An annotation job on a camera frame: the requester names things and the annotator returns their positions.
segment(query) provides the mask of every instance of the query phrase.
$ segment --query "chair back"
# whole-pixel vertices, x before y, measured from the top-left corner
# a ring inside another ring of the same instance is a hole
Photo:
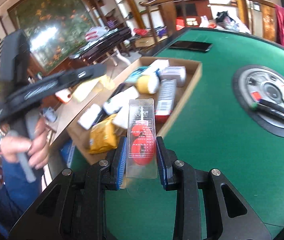
[[[182,13],[184,19],[184,25],[186,26],[186,9],[185,9],[185,0],[150,0],[148,2],[140,2],[141,6],[146,7],[146,12],[149,18],[149,24],[151,26],[151,32],[154,37],[155,44],[158,43],[157,35],[154,30],[154,24],[151,17],[151,6],[158,6],[160,9],[160,13],[163,19],[163,22],[166,26],[166,32],[168,36],[171,36],[174,32],[176,32],[176,8],[175,1],[181,1],[182,4]]]
[[[248,0],[251,10],[252,34],[254,34],[254,9],[253,3],[259,3],[262,12],[263,38],[269,41],[276,41],[277,36],[277,18],[275,3],[267,0]]]

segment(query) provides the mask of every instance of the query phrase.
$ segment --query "transparent plastic box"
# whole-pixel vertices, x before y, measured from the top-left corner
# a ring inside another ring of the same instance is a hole
[[[157,177],[154,100],[130,100],[126,177]]]

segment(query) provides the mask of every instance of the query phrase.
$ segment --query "green table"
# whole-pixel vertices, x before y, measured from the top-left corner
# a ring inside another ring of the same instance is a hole
[[[254,36],[207,29],[184,31],[177,40],[209,42],[213,47],[201,53],[166,46],[156,54],[203,63],[203,76],[165,145],[196,169],[220,169],[275,237],[284,226],[284,138],[246,114],[231,80],[237,69],[250,64],[284,76],[284,49]],[[172,239],[176,193],[165,192],[159,179],[140,184],[137,191],[107,192],[108,228],[118,240]]]

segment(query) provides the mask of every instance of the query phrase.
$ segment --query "floral painting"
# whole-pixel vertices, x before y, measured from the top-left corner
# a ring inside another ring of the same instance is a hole
[[[24,0],[9,14],[47,72],[86,44],[85,33],[95,26],[82,0]]]

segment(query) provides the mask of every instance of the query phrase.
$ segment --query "black phone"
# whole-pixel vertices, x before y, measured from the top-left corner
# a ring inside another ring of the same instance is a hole
[[[212,43],[207,43],[207,42],[176,41],[170,46],[170,49],[189,49],[201,52],[208,52],[212,46],[213,46]]]

